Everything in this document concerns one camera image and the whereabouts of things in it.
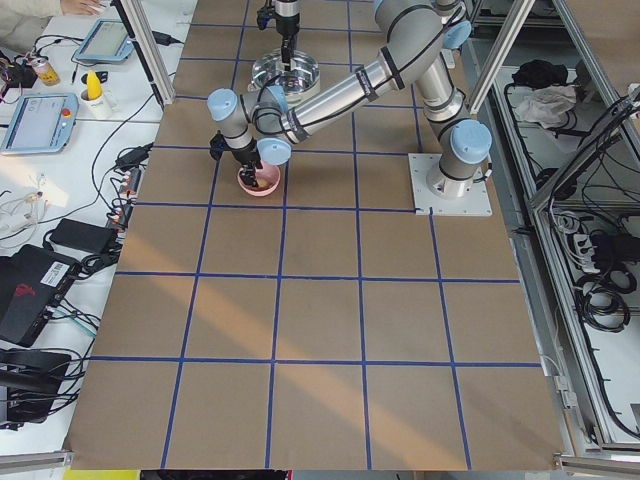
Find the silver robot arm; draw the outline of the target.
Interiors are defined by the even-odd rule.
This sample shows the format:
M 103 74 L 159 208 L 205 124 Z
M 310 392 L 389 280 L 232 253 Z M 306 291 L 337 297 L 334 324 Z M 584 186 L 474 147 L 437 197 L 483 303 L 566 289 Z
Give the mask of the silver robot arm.
M 300 30 L 300 7 L 297 0 L 272 2 L 276 31 L 281 36 L 281 61 L 285 71 L 291 70 L 297 36 Z
M 341 82 L 291 107 L 283 74 L 240 95 L 217 89 L 207 106 L 218 127 L 210 156 L 230 152 L 239 163 L 240 184 L 258 191 L 258 170 L 290 160 L 292 147 L 390 91 L 417 87 L 424 115 L 442 154 L 430 168 L 428 188 L 445 199 L 463 197 L 492 145 L 489 129 L 471 118 L 464 95 L 449 74 L 442 52 L 461 46 L 471 33 L 461 1 L 377 1 L 374 18 L 386 36 L 376 58 Z

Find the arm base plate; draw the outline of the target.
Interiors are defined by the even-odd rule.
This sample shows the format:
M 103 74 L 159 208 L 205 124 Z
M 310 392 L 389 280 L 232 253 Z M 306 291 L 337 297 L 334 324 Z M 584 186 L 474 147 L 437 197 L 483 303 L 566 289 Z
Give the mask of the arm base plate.
M 491 216 L 492 208 L 482 168 L 477 166 L 469 179 L 453 180 L 441 172 L 440 158 L 440 154 L 408 155 L 415 213 L 435 216 Z

